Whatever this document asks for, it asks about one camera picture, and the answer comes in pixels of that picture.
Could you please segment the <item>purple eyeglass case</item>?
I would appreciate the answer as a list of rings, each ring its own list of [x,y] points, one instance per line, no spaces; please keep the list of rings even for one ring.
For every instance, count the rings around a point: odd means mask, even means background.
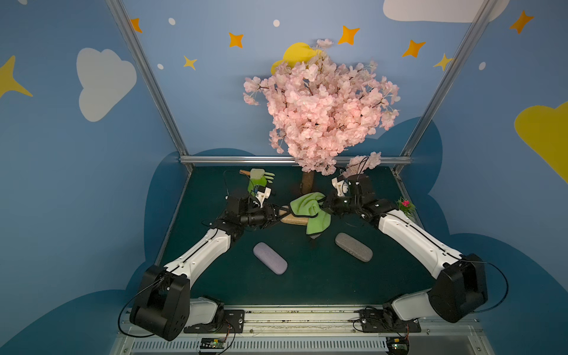
[[[265,243],[258,243],[253,248],[254,256],[276,275],[282,275],[288,269],[288,263],[273,248]]]

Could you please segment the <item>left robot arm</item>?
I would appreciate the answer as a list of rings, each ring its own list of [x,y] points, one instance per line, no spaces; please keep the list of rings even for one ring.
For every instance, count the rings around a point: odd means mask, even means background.
[[[259,198],[229,196],[225,210],[211,223],[192,248],[165,266],[150,266],[143,274],[138,293],[127,302],[130,322],[150,336],[172,341],[187,328],[204,331],[229,328],[224,304],[208,297],[191,298],[192,287],[222,254],[230,250],[246,228],[269,228],[291,215]]]

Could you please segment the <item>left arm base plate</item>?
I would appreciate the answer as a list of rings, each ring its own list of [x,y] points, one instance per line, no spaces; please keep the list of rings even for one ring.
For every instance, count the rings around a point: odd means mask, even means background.
[[[246,312],[243,309],[229,309],[217,313],[213,321],[207,324],[196,324],[186,327],[185,334],[221,334],[230,330],[231,333],[242,334]]]

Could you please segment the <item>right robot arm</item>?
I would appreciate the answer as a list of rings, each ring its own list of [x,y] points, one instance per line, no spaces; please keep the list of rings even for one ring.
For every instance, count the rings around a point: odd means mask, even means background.
[[[488,301],[485,262],[443,244],[414,223],[397,204],[379,199],[364,174],[333,178],[334,191],[322,209],[335,216],[356,214],[413,255],[435,280],[432,288],[402,295],[383,305],[390,327],[439,316],[456,323]]]

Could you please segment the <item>tan eyeglass case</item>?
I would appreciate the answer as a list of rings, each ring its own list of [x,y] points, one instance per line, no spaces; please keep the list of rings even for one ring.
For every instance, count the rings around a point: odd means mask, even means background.
[[[280,210],[279,219],[281,223],[295,225],[295,226],[307,226],[309,222],[308,217],[295,217],[291,212]]]

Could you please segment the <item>green grey microfiber cloth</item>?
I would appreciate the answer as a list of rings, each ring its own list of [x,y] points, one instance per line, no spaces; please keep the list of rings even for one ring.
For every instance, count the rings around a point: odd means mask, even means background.
[[[319,237],[331,225],[331,215],[325,212],[320,204],[325,200],[321,192],[311,192],[290,203],[292,214],[295,217],[308,219],[306,234],[311,239]]]

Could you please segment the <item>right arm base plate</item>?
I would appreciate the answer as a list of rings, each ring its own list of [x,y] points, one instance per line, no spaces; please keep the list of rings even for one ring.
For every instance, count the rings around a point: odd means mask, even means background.
[[[358,323],[364,333],[420,333],[421,326],[417,320],[404,321],[390,309],[366,307],[358,312]]]

